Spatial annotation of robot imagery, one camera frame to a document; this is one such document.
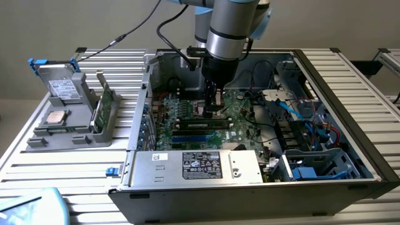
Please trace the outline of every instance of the green circuit board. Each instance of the green circuit board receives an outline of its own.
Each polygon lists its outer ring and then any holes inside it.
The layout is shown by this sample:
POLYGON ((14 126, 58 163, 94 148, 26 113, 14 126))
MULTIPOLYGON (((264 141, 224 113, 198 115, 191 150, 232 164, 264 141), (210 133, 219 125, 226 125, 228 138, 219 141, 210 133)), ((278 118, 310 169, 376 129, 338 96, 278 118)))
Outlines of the green circuit board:
POLYGON ((224 94, 226 110, 214 115, 214 119, 228 119, 234 125, 230 129, 207 131, 207 138, 203 141, 178 142, 172 141, 176 137, 174 131, 176 128, 176 119, 202 119, 198 106, 203 106, 204 101, 200 100, 180 100, 179 96, 170 94, 162 102, 158 102, 156 111, 156 127, 158 127, 158 150, 207 150, 207 149, 230 149, 235 144, 244 144, 248 150, 255 150, 256 153, 263 151, 262 143, 256 143, 248 138, 247 130, 255 132, 256 127, 248 123, 240 114, 243 105, 250 112, 250 103, 246 100, 239 100, 238 95, 244 93, 239 90, 228 90, 224 94))

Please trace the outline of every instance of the warning label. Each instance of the warning label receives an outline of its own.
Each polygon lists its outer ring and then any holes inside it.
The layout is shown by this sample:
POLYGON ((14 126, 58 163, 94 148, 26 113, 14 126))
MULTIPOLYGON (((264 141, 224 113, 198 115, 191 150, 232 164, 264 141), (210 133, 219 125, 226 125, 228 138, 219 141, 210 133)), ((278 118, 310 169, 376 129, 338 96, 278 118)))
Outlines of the warning label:
POLYGON ((220 153, 184 152, 182 176, 186 180, 223 178, 220 153))
POLYGON ((80 98, 72 80, 50 81, 50 84, 59 98, 63 100, 80 98))

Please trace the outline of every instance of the motherboard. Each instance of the motherboard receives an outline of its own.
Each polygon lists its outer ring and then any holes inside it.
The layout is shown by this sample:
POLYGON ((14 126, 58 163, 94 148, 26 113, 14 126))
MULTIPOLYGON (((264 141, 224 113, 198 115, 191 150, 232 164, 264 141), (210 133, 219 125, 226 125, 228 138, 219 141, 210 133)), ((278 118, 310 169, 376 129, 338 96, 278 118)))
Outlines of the motherboard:
POLYGON ((203 118, 204 100, 183 100, 179 94, 168 94, 154 101, 158 128, 158 150, 232 150, 238 146, 263 153, 260 138, 246 92, 223 93, 226 107, 211 119, 203 118))

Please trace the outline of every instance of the gray wall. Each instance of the gray wall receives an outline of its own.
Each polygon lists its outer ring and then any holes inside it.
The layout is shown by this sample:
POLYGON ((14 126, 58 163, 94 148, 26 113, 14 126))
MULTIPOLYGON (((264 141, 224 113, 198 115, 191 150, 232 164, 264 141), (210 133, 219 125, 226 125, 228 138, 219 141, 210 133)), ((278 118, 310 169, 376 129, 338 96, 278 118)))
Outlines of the gray wall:
MULTIPOLYGON (((27 59, 66 60, 76 47, 104 47, 147 16, 156 0, 3 0, 0 3, 0 98, 39 99, 46 88, 27 59)), ((371 59, 379 47, 400 48, 400 0, 271 0, 274 15, 256 47, 339 47, 351 59, 371 59)), ((118 48, 167 47, 156 26, 180 6, 163 2, 156 15, 118 48)), ((166 26, 178 47, 192 44, 194 9, 166 26)), ((399 91, 391 75, 376 79, 399 91)))

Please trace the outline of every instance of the robotic arm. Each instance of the robotic arm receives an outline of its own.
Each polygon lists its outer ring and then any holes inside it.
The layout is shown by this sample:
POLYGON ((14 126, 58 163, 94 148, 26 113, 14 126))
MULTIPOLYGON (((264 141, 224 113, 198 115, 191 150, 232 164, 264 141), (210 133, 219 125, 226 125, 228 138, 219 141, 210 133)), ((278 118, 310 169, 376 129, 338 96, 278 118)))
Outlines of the robotic arm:
POLYGON ((250 38, 259 39, 267 28, 268 0, 170 0, 196 6, 195 38, 198 47, 184 52, 202 58, 206 78, 206 113, 224 107, 222 93, 235 77, 239 57, 250 38))

